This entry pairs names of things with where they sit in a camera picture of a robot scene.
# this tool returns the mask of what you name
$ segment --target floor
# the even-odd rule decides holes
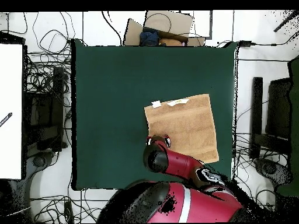
[[[183,11],[182,13],[190,13],[196,20],[196,33],[201,36],[208,36],[209,33],[209,11]],[[207,46],[217,46],[218,43],[225,40],[252,40],[259,44],[284,43],[288,38],[298,30],[298,19],[295,19],[282,27],[277,33],[273,32],[279,23],[286,18],[289,12],[285,10],[214,10],[213,11],[213,32],[212,39],[206,40]],[[89,46],[119,46],[119,38],[116,33],[104,21],[101,12],[40,12],[25,13],[27,21],[27,32],[25,34],[17,34],[26,38],[28,52],[41,51],[37,45],[37,40],[33,33],[36,33],[38,41],[46,34],[48,30],[57,29],[65,35],[65,23],[68,28],[69,37],[83,39]],[[144,22],[144,11],[136,12],[105,12],[107,19],[112,26],[120,33],[120,37],[124,37],[124,32],[128,18],[132,18],[138,23]],[[0,13],[0,30],[7,29],[8,16]],[[26,30],[26,23],[23,13],[9,14],[9,30],[23,33]],[[63,48],[65,40],[56,36],[52,39],[51,51],[57,51]],[[50,36],[43,40],[45,46],[51,43]],[[263,77],[263,100],[268,98],[267,89],[271,80],[288,77],[287,61],[299,55],[299,39],[294,39],[285,45],[271,46],[253,46],[249,48],[240,48],[238,61],[238,105],[237,116],[240,116],[244,111],[251,106],[251,86],[252,78],[255,76]],[[263,104],[263,132],[266,125],[266,109],[267,103]],[[249,133],[250,111],[242,115],[238,120],[237,133]],[[71,122],[67,122],[67,128],[71,127]],[[66,130],[68,136],[71,136],[71,131]],[[237,144],[247,147],[245,139],[249,138],[248,134],[239,134]],[[278,160],[278,156],[271,156],[270,159]],[[243,188],[248,195],[255,197],[256,193],[264,188],[272,190],[271,182],[258,175],[255,168],[250,165],[247,156],[242,155],[244,159],[243,167],[238,169],[239,186]],[[55,195],[55,198],[61,198],[60,195],[68,194],[68,184],[71,177],[71,147],[67,147],[60,153],[55,166],[51,166],[45,171],[41,171],[35,175],[30,197],[36,199],[32,201],[32,212],[37,214],[42,207],[46,206]],[[286,161],[280,158],[280,163],[285,164]],[[102,208],[116,190],[101,190],[90,189],[84,192],[73,191],[69,189],[69,196],[82,203],[82,206],[87,208]],[[273,204],[274,196],[270,192],[259,194],[258,200],[261,204]],[[58,204],[58,209],[63,212],[63,204]],[[79,207],[73,205],[74,215],[80,213]],[[93,212],[95,217],[98,216],[100,210]],[[82,213],[82,223],[94,222],[86,212]],[[47,214],[42,214],[40,220],[46,221],[49,219]]]

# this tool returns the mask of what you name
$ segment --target white label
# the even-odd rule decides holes
[[[174,105],[177,105],[177,104],[186,104],[188,100],[189,99],[174,100],[172,102],[167,103],[167,105],[173,107]]]
[[[152,107],[153,108],[157,108],[157,107],[161,107],[161,102],[159,100],[152,102]]]

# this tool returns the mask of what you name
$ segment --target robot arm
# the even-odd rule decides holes
[[[147,138],[143,162],[152,172],[165,173],[191,180],[199,188],[203,185],[223,185],[221,176],[214,174],[198,160],[169,150],[170,138],[166,135]]]

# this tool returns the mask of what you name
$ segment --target towel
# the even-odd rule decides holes
[[[144,108],[148,122],[148,135],[169,135],[172,151],[191,156],[204,163],[217,162],[216,131],[208,94],[191,97],[185,104]]]

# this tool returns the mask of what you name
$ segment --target green tablecloth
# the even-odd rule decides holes
[[[143,165],[144,107],[203,93],[210,95],[220,157],[211,165],[230,177],[236,46],[85,47],[76,40],[76,189],[124,188],[138,179],[178,181]]]

